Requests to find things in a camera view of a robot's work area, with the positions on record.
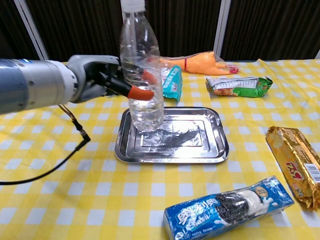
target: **black cable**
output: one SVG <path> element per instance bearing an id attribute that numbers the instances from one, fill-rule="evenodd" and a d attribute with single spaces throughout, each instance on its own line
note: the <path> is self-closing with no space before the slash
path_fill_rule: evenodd
<path id="1" fill-rule="evenodd" d="M 89 135 L 86 133 L 86 131 L 83 129 L 83 127 L 81 126 L 81 124 L 77 121 L 77 119 L 75 118 L 75 116 L 72 114 L 72 112 L 70 112 L 69 109 L 66 108 L 66 106 L 63 105 L 63 107 L 68 111 L 67 115 L 72 119 L 72 123 L 75 125 L 75 128 L 80 132 L 83 140 L 75 147 L 75 149 L 62 161 L 60 162 L 57 166 L 55 166 L 54 168 L 52 168 L 51 170 L 33 177 L 33 178 L 29 178 L 29 179 L 25 179 L 25 180 L 18 180 L 18 181 L 0 181 L 0 186 L 1 185 L 18 185 L 18 184 L 26 184 L 26 183 L 30 183 L 32 181 L 41 179 L 47 175 L 49 175 L 50 173 L 54 172 L 55 170 L 57 170 L 58 168 L 60 168 L 66 161 L 68 161 L 77 151 L 79 151 L 84 145 L 86 145 L 88 142 L 90 142 L 90 137 Z"/>

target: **gold snack package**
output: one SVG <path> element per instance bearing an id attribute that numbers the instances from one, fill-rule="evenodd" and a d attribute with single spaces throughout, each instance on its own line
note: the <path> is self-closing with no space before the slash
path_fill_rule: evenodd
<path id="1" fill-rule="evenodd" d="M 297 128 L 272 126 L 266 141 L 292 192 L 309 209 L 320 207 L 320 158 Z"/>

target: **orange rubber chicken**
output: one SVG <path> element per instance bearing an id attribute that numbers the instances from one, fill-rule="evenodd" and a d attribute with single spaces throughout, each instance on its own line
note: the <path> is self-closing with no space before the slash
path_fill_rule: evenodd
<path id="1" fill-rule="evenodd" d="M 182 70 L 193 74 L 229 75 L 236 74 L 239 71 L 235 65 L 216 62 L 213 51 L 202 52 L 186 57 L 164 57 L 161 58 L 160 61 L 178 65 Z"/>

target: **oreo cookie package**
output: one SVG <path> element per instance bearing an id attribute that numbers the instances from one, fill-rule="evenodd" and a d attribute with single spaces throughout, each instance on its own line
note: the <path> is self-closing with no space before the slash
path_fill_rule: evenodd
<path id="1" fill-rule="evenodd" d="M 214 237 L 294 204 L 275 176 L 249 187 L 167 207 L 163 221 L 170 240 Z"/>

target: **plastic water bottle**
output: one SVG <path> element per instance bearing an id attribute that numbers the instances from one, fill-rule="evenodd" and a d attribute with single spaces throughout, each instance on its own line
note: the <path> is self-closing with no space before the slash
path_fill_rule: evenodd
<path id="1" fill-rule="evenodd" d="M 158 41 L 144 14 L 145 0 L 122 0 L 122 10 L 125 20 L 120 37 L 120 59 L 125 80 L 154 93 L 148 101 L 128 100 L 131 120 L 139 131 L 153 132 L 164 120 Z"/>

